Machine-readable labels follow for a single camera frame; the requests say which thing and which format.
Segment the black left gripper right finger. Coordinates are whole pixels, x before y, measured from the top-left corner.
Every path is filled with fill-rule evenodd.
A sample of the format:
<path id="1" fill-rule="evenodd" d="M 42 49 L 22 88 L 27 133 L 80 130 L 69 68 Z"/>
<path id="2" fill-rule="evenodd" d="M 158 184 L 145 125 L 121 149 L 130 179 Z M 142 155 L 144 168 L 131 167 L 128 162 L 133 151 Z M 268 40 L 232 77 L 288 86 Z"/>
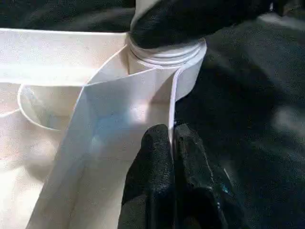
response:
<path id="1" fill-rule="evenodd" d="M 186 124 L 174 130 L 174 170 L 179 228 L 241 228 L 241 206 L 228 175 Z"/>

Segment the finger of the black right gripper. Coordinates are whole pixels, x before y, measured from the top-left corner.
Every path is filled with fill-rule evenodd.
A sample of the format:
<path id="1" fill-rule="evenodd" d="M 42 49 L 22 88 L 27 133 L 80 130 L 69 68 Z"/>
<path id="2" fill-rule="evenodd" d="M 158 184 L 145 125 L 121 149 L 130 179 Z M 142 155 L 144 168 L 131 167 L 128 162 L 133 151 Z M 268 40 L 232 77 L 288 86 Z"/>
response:
<path id="1" fill-rule="evenodd" d="M 158 0 L 134 17 L 130 37 L 154 49 L 200 39 L 253 20 L 269 11 L 270 0 Z"/>

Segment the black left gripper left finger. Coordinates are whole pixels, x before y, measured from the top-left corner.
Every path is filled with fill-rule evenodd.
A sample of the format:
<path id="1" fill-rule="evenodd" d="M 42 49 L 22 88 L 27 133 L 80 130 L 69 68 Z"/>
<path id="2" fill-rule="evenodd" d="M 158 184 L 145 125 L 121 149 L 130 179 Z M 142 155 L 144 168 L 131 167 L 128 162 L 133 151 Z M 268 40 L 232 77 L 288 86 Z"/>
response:
<path id="1" fill-rule="evenodd" d="M 122 229 L 171 229 L 175 214 L 171 145 L 166 125 L 149 128 L 129 168 L 121 203 Z"/>

